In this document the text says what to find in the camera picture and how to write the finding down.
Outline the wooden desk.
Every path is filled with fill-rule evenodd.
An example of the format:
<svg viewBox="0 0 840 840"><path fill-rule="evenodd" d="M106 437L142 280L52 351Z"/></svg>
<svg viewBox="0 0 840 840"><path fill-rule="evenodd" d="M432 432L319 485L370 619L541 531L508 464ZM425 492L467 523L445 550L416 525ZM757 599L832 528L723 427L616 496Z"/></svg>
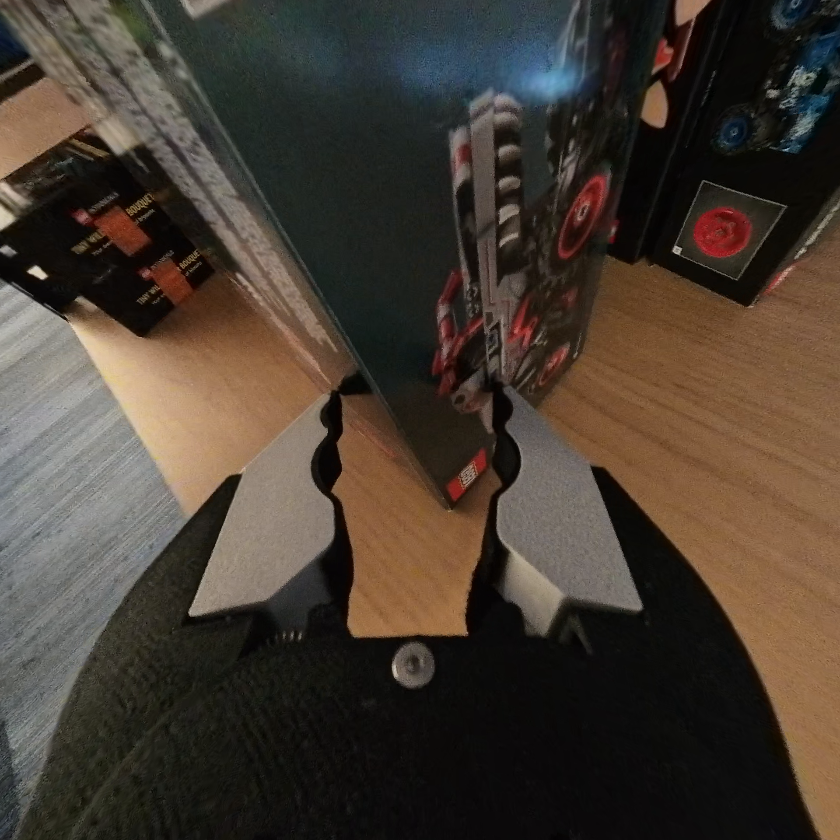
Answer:
<svg viewBox="0 0 840 840"><path fill-rule="evenodd" d="M838 232L756 307L610 262L542 404L716 593L838 838ZM2 289L2 837L112 612L319 393L225 276L140 339Z"/></svg>

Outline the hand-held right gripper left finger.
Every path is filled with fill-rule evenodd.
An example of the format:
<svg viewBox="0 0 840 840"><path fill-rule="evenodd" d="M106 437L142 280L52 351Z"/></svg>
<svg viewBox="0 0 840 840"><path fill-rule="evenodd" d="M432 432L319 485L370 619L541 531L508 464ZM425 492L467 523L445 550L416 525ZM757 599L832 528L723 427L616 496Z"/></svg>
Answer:
<svg viewBox="0 0 840 840"><path fill-rule="evenodd" d="M322 395L239 475L192 620L251 615L302 634L332 607L346 626L354 579L350 535L333 489L342 473L342 396Z"/></svg>

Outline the black bouquet toy box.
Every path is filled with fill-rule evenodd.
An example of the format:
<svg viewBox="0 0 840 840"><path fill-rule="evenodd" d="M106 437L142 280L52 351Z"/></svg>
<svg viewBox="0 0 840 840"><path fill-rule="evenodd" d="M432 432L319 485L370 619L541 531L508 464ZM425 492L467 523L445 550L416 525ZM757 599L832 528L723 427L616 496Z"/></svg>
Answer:
<svg viewBox="0 0 840 840"><path fill-rule="evenodd" d="M144 337L215 273L212 262L190 243L151 246L134 257L116 252L84 259L71 281L78 298Z"/></svg>
<svg viewBox="0 0 840 840"><path fill-rule="evenodd" d="M153 197L85 128L2 178L2 281L60 318L151 246Z"/></svg>

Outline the dark monster truck toy box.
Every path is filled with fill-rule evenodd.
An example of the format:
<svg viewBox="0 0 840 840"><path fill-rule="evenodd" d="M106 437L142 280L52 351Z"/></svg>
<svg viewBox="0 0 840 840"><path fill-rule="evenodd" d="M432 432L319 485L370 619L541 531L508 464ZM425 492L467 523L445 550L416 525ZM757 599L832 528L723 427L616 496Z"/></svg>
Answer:
<svg viewBox="0 0 840 840"><path fill-rule="evenodd" d="M667 2L2 2L453 508L585 344Z"/></svg>

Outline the black red flower toy box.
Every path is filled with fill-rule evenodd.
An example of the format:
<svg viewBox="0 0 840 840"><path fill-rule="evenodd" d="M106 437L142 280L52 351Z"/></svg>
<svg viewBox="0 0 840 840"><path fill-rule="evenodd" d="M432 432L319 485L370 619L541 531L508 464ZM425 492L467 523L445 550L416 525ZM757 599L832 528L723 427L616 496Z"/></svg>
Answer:
<svg viewBox="0 0 840 840"><path fill-rule="evenodd" d="M610 255L627 264L645 257L655 236L681 147L699 113L707 53L724 6L716 1L668 3L611 233Z"/></svg>

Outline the black blue truck toy box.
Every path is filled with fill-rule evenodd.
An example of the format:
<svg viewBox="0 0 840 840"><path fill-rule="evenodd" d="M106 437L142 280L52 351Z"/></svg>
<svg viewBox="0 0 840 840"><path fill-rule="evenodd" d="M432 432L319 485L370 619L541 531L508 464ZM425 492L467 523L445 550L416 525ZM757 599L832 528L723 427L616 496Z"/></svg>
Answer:
<svg viewBox="0 0 840 840"><path fill-rule="evenodd" d="M735 2L651 260L746 308L838 225L839 2Z"/></svg>

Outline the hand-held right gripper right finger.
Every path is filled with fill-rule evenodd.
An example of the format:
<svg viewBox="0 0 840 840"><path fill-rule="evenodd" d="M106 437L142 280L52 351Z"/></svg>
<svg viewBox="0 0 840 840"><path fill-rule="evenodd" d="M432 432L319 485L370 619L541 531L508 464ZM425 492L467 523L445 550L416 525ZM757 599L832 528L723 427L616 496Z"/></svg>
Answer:
<svg viewBox="0 0 840 840"><path fill-rule="evenodd" d="M493 393L487 575L526 629L560 637L572 615L643 611L589 461L518 392Z"/></svg>

